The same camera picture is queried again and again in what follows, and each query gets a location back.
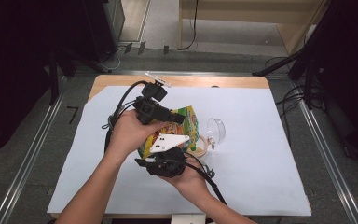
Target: white tabletop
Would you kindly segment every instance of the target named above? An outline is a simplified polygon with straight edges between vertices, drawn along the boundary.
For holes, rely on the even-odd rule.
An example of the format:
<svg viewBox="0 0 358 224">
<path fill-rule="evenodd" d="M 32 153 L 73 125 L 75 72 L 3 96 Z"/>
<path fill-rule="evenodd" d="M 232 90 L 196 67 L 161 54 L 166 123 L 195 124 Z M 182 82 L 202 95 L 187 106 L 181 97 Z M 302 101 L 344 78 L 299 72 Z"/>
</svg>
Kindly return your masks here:
<svg viewBox="0 0 358 224">
<path fill-rule="evenodd" d="M 108 116 L 128 87 L 110 86 L 85 106 L 72 148 L 62 168 L 48 213 L 59 214 L 86 182 L 103 156 Z M 141 95 L 135 88 L 128 102 Z M 226 139 L 208 151 L 206 163 L 215 170 L 227 205 L 246 216 L 311 215 L 296 164 L 287 143 L 270 89 L 166 88 L 160 102 L 169 109 L 192 105 L 206 133 L 210 118 L 221 119 Z M 122 165 L 105 214 L 195 214 L 200 210 L 183 199 L 168 183 L 151 176 L 134 161 L 132 153 Z"/>
</svg>

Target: hand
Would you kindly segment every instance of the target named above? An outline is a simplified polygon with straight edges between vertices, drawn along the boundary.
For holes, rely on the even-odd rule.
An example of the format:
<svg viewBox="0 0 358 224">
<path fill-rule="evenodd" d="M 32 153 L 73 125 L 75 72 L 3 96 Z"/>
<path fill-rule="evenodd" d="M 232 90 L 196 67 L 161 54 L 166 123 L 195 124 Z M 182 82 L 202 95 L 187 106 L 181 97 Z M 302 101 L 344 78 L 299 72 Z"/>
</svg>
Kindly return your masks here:
<svg viewBox="0 0 358 224">
<path fill-rule="evenodd" d="M 201 168 L 194 158 L 187 158 L 187 163 Z M 197 199 L 201 198 L 201 195 L 210 194 L 206 187 L 205 179 L 190 167 L 186 167 L 181 175 L 173 178 L 162 176 L 160 178 L 176 187 L 179 193 L 191 203 L 196 203 Z"/>
<path fill-rule="evenodd" d="M 140 147 L 148 136 L 165 126 L 165 122 L 157 120 L 143 125 L 136 116 L 135 110 L 125 111 L 121 115 L 113 129 L 106 153 L 113 152 L 112 154 L 125 159 Z"/>
</svg>

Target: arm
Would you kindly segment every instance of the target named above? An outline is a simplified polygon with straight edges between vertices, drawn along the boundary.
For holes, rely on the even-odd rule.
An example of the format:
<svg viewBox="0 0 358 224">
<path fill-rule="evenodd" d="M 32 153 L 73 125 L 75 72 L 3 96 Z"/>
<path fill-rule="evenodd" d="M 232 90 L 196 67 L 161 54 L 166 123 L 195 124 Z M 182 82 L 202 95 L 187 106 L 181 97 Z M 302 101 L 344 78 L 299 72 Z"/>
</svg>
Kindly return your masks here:
<svg viewBox="0 0 358 224">
<path fill-rule="evenodd" d="M 187 162 L 196 167 L 200 167 L 194 159 L 187 158 Z M 218 224 L 254 223 L 249 218 L 240 215 L 217 200 L 207 189 L 205 180 L 189 167 L 186 167 L 181 175 L 174 178 L 161 178 L 176 187 L 184 198 L 196 205 L 202 212 Z"/>
<path fill-rule="evenodd" d="M 163 122 L 142 125 L 134 110 L 124 112 L 97 168 L 63 209 L 56 223 L 101 223 L 121 164 L 148 136 L 163 126 Z"/>
</svg>

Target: black stand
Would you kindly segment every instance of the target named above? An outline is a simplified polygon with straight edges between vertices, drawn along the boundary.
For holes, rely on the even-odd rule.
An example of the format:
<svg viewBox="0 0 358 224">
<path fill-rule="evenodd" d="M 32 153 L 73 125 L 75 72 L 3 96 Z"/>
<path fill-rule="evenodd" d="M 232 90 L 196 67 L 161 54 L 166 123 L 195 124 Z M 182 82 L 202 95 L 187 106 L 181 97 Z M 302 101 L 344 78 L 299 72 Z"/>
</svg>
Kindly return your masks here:
<svg viewBox="0 0 358 224">
<path fill-rule="evenodd" d="M 75 67 L 71 62 L 72 59 L 76 59 L 81 63 L 85 64 L 89 68 L 93 69 L 99 73 L 106 73 L 98 64 L 81 57 L 70 49 L 66 48 L 53 48 L 48 57 L 48 67 L 50 75 L 50 89 L 51 89 L 51 99 L 50 105 L 53 105 L 59 96 L 59 85 L 58 85 L 58 73 L 57 73 L 57 64 L 60 66 L 63 74 L 66 77 L 73 77 L 75 75 Z"/>
<path fill-rule="evenodd" d="M 321 42 L 322 33 L 326 29 L 328 23 L 332 20 L 332 17 L 339 11 L 338 0 L 332 0 L 329 8 L 324 13 L 324 17 L 321 19 L 316 29 L 313 31 L 310 39 L 307 44 L 295 54 L 285 58 L 272 66 L 259 71 L 252 73 L 256 77 L 264 77 L 273 71 L 289 64 L 290 62 L 296 61 L 293 67 L 289 71 L 289 78 L 292 80 L 298 80 L 304 72 L 306 72 L 306 83 L 304 90 L 304 100 L 309 109 L 311 109 L 311 95 L 312 95 L 312 81 L 313 76 L 317 72 L 318 62 L 316 61 L 314 52 L 318 48 L 319 42 Z"/>
</svg>

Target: chip bag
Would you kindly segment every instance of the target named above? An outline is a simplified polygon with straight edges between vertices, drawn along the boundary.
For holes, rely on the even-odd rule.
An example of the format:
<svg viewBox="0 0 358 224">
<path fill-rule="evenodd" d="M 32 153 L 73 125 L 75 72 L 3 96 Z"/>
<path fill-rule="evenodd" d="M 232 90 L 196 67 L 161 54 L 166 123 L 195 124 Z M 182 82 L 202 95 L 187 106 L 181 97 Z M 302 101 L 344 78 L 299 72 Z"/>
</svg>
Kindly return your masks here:
<svg viewBox="0 0 358 224">
<path fill-rule="evenodd" d="M 167 122 L 162 129 L 150 135 L 145 143 L 138 148 L 138 153 L 142 159 L 146 159 L 151 155 L 150 148 L 153 146 L 160 133 L 188 135 L 190 140 L 179 145 L 179 147 L 184 152 L 189 150 L 195 151 L 197 149 L 196 143 L 199 140 L 199 123 L 193 107 L 189 105 L 187 107 L 173 110 L 172 112 L 184 115 L 184 122 L 182 124 Z"/>
</svg>

